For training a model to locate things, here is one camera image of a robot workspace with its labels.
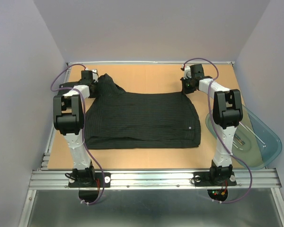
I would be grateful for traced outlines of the black pinstriped long sleeve shirt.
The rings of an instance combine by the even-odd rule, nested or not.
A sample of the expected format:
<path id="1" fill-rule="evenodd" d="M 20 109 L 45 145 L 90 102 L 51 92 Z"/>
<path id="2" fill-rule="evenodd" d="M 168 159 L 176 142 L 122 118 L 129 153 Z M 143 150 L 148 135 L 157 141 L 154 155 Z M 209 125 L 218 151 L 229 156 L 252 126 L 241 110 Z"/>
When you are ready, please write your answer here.
<path id="1" fill-rule="evenodd" d="M 89 149 L 195 148 L 201 142 L 196 109 L 182 92 L 126 92 L 105 74 L 84 114 Z"/>

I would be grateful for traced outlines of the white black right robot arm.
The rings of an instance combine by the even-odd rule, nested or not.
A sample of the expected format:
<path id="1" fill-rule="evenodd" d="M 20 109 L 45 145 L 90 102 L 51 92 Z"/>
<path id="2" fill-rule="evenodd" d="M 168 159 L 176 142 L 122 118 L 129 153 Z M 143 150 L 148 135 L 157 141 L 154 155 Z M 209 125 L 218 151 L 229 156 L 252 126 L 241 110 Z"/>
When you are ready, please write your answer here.
<path id="1" fill-rule="evenodd" d="M 205 76 L 202 64 L 183 65 L 181 70 L 184 72 L 181 78 L 184 94 L 198 90 L 207 94 L 208 102 L 213 100 L 213 107 L 209 107 L 210 120 L 217 137 L 209 171 L 194 173 L 192 182 L 197 187 L 222 186 L 224 183 L 234 186 L 236 179 L 231 156 L 234 135 L 243 118 L 240 91 L 226 88 L 210 76 Z"/>

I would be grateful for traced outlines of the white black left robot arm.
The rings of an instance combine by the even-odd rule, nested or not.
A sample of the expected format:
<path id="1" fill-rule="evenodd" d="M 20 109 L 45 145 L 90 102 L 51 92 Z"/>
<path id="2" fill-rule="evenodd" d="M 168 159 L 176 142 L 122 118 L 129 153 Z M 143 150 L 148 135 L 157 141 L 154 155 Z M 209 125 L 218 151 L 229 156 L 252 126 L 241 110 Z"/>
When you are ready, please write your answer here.
<path id="1" fill-rule="evenodd" d="M 65 176 L 69 187 L 99 187 L 99 179 L 85 148 L 85 99 L 93 98 L 98 82 L 98 70 L 83 70 L 81 79 L 59 85 L 53 98 L 53 124 L 63 135 L 71 152 L 73 168 Z"/>

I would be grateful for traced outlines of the translucent blue plastic bin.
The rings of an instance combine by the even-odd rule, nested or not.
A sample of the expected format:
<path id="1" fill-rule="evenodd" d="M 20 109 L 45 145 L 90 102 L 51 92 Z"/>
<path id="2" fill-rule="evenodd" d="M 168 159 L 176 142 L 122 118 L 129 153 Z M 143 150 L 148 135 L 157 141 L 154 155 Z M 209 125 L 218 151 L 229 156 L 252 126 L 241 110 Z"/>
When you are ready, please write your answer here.
<path id="1" fill-rule="evenodd" d="M 247 164 L 251 170 L 259 170 L 270 164 L 281 152 L 279 137 L 245 106 L 243 118 L 237 127 L 225 130 L 215 124 L 210 114 L 205 123 L 217 139 L 213 162 L 226 167 L 233 164 L 231 157 L 239 158 L 241 165 Z"/>

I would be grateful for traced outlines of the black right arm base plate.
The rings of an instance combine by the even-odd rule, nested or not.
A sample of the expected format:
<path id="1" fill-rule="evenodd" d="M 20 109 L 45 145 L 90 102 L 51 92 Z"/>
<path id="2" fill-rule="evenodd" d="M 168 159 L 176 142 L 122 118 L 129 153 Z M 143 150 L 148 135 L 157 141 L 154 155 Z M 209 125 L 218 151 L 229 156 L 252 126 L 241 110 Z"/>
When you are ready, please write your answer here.
<path id="1" fill-rule="evenodd" d="M 214 186 L 236 186 L 237 182 L 231 181 L 231 175 L 215 175 L 209 171 L 198 171 L 193 173 L 191 183 L 196 187 L 214 187 Z"/>

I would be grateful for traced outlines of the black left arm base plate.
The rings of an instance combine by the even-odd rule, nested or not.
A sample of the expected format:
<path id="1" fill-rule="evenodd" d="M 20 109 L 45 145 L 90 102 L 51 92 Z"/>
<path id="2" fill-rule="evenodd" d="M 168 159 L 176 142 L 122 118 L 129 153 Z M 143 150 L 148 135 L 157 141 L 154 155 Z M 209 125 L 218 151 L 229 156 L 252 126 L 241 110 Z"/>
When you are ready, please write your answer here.
<path id="1" fill-rule="evenodd" d="M 88 177 L 75 177 L 73 173 L 66 173 L 65 176 L 69 180 L 69 188 L 109 188 L 111 182 L 111 173 L 106 172 L 104 172 L 104 178 L 101 172 L 95 172 L 94 176 Z"/>

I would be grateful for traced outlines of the aluminium table frame rail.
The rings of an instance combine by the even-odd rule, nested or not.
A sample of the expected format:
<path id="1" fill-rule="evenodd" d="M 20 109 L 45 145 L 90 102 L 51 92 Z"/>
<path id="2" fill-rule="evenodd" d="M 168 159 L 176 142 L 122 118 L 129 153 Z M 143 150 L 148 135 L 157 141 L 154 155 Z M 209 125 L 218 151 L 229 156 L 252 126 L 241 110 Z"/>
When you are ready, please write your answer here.
<path id="1" fill-rule="evenodd" d="M 251 173 L 235 167 L 236 186 L 220 204 L 192 178 L 206 171 L 215 142 L 202 123 L 196 149 L 94 150 L 110 173 L 94 205 L 81 203 L 70 188 L 71 155 L 63 136 L 52 131 L 41 167 L 31 174 L 21 227 L 284 227 L 284 200 L 275 169 Z"/>

